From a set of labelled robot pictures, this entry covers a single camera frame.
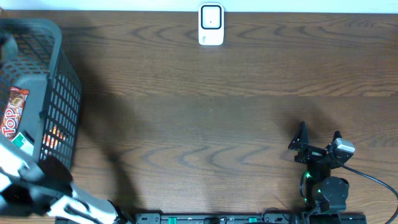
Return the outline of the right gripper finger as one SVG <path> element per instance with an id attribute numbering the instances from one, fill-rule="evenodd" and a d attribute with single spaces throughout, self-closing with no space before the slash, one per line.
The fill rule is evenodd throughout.
<path id="1" fill-rule="evenodd" d="M 294 151 L 301 151 L 307 147 L 307 144 L 308 144 L 307 126 L 306 123 L 302 121 L 299 125 L 298 131 L 291 140 L 288 149 Z"/>
<path id="2" fill-rule="evenodd" d="M 325 149 L 334 149 L 336 147 L 335 141 L 339 138 L 341 138 L 341 133 L 339 131 L 335 131 L 332 141 L 326 146 Z"/>

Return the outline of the red Top chocolate bar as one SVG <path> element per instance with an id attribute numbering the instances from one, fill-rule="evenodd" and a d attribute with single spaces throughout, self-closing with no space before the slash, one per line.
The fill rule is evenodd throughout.
<path id="1" fill-rule="evenodd" d="M 12 86 L 1 122 L 1 133 L 12 140 L 21 123 L 25 103 L 30 91 Z"/>

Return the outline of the white green medicine box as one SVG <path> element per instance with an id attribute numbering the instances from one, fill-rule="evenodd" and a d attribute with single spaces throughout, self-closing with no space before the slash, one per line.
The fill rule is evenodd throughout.
<path id="1" fill-rule="evenodd" d="M 11 141 L 16 147 L 24 151 L 26 154 L 33 156 L 34 143 L 23 133 L 18 133 Z"/>

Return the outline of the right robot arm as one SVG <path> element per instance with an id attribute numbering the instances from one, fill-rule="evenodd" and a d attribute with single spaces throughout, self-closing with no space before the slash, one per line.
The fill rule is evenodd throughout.
<path id="1" fill-rule="evenodd" d="M 310 214 L 332 214 L 346 210 L 349 183 L 331 175 L 333 169 L 342 167 L 355 152 L 354 144 L 341 137 L 339 131 L 325 148 L 309 144 L 305 122 L 301 122 L 288 148 L 297 151 L 294 161 L 305 164 L 300 184 L 300 194 L 305 198 Z"/>

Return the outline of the small orange snack box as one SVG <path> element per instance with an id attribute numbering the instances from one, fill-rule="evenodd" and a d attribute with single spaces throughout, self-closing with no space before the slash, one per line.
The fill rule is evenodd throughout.
<path id="1" fill-rule="evenodd" d="M 49 133 L 44 134 L 42 143 L 51 149 L 57 150 L 64 140 L 66 140 L 64 131 L 54 124 Z"/>

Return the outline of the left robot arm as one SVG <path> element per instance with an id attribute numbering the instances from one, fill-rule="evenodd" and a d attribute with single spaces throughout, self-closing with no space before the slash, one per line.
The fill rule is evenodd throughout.
<path id="1" fill-rule="evenodd" d="M 109 200 L 98 199 L 73 183 L 69 170 L 55 157 L 36 162 L 1 136 L 1 215 L 32 214 L 75 223 L 135 223 Z"/>

